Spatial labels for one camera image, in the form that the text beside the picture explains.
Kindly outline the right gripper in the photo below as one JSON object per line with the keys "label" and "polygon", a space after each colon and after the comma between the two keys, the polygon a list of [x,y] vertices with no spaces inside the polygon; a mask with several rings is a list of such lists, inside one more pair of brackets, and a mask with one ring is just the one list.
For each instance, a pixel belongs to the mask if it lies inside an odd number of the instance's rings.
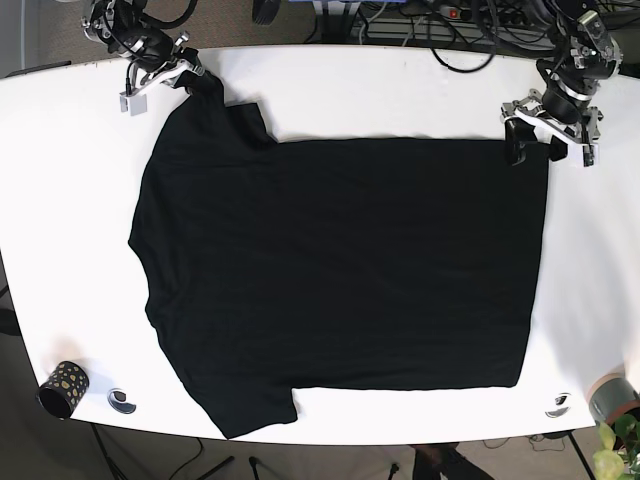
{"label": "right gripper", "polygon": [[215,76],[205,70],[198,51],[176,40],[164,57],[143,55],[129,63],[124,90],[119,94],[120,110],[129,115],[147,112],[147,94],[158,86],[183,88],[190,96],[209,99],[215,94]]}

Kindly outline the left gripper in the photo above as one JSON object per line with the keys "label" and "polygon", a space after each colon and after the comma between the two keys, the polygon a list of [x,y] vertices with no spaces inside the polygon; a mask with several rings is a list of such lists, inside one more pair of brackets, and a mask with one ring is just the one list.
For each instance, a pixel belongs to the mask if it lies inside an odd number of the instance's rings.
{"label": "left gripper", "polygon": [[[543,92],[531,89],[526,97],[501,107],[506,163],[516,166],[545,156],[552,162],[571,157],[585,167],[595,165],[601,111],[591,101],[599,82],[551,72],[542,77]],[[539,141],[538,132],[547,135],[549,143]]]}

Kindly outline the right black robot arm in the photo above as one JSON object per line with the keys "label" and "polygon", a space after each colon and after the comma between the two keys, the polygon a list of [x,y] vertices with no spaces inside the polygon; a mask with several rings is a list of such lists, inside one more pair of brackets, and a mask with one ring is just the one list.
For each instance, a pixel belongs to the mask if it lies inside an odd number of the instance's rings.
{"label": "right black robot arm", "polygon": [[175,39],[167,32],[191,17],[197,3],[190,1],[175,20],[164,21],[145,12],[145,1],[86,1],[81,26],[85,36],[107,47],[109,53],[128,61],[120,108],[132,116],[147,111],[147,94],[164,85],[189,89],[206,75],[199,52],[187,48],[190,35]]}

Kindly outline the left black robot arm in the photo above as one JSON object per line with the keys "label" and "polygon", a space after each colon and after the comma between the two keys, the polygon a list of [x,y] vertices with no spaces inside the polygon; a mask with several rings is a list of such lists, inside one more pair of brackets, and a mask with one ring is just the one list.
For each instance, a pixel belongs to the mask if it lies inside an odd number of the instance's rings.
{"label": "left black robot arm", "polygon": [[523,163],[539,143],[538,130],[550,137],[549,155],[558,161],[575,155],[585,167],[599,156],[602,112],[591,104],[600,82],[614,76],[623,54],[600,17],[595,1],[528,1],[525,16],[552,43],[546,50],[521,47],[499,35],[498,6],[472,1],[471,17],[483,37],[499,49],[536,61],[545,90],[531,89],[526,97],[501,107],[506,160]]}

